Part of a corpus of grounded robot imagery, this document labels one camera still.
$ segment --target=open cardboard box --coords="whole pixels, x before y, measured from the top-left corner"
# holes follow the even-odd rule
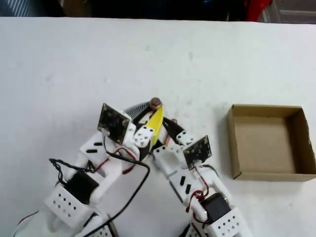
[[[232,105],[227,119],[234,179],[316,178],[315,155],[301,107]]]

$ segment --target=copper screw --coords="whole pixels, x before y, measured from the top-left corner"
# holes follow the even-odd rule
[[[154,97],[150,100],[149,102],[149,107],[152,109],[152,110],[157,110],[159,108],[161,108],[162,106],[162,102],[159,98],[157,97]]]

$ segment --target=red object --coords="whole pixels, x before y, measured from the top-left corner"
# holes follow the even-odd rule
[[[258,21],[263,10],[272,3],[272,0],[249,0],[246,21]]]

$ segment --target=black cable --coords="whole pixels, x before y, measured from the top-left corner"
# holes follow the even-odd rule
[[[212,170],[216,173],[217,177],[219,177],[219,175],[218,175],[218,173],[217,173],[216,169],[214,169],[214,167],[213,167],[212,165],[209,165],[209,164],[203,164],[203,165],[201,165],[200,167],[211,168],[211,169],[212,169]]]
[[[117,159],[120,159],[120,160],[123,160],[123,161],[126,161],[126,162],[130,162],[130,163],[134,163],[134,164],[137,164],[137,165],[141,165],[142,167],[145,167],[147,169],[147,172],[143,178],[143,180],[141,181],[141,183],[138,185],[137,189],[134,191],[134,193],[132,194],[132,196],[129,198],[129,200],[127,201],[127,203],[125,204],[125,206],[117,213],[115,214],[113,217],[111,217],[109,220],[107,220],[105,223],[103,223],[101,226],[99,226],[98,228],[90,231],[89,233],[87,233],[86,235],[84,235],[83,237],[88,237],[94,233],[96,233],[98,230],[100,230],[101,228],[105,227],[106,225],[110,224],[112,221],[114,221],[118,216],[120,216],[124,211],[125,209],[129,206],[129,204],[133,201],[134,197],[136,196],[136,194],[138,193],[138,191],[140,190],[140,188],[143,186],[144,182],[146,181],[149,173],[150,173],[150,167],[145,164],[145,163],[142,163],[140,161],[137,161],[137,160],[134,160],[134,159],[129,159],[129,158],[126,158],[126,157],[123,157],[121,155],[117,155],[117,154],[114,154],[114,153],[111,153],[111,152],[108,152],[107,149],[106,149],[106,146],[105,146],[105,138],[103,138],[103,146],[104,146],[104,149],[105,149],[105,152],[107,154],[109,154],[110,156],[114,157],[114,158],[117,158]]]
[[[88,168],[77,167],[77,166],[68,164],[67,162],[64,162],[61,159],[52,159],[52,158],[50,158],[49,161],[58,170],[58,181],[62,185],[66,185],[66,182],[63,180],[64,174],[63,174],[63,171],[61,170],[60,164],[63,164],[64,166],[67,166],[67,167],[69,167],[71,169],[74,169],[74,170],[95,173],[95,170],[93,168],[91,168],[91,167],[88,167]]]

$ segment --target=box flap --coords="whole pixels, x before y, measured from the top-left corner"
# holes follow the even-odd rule
[[[237,180],[258,180],[258,181],[290,181],[305,182],[316,178],[315,174],[277,174],[277,173],[256,173],[242,172],[239,176],[234,177]]]

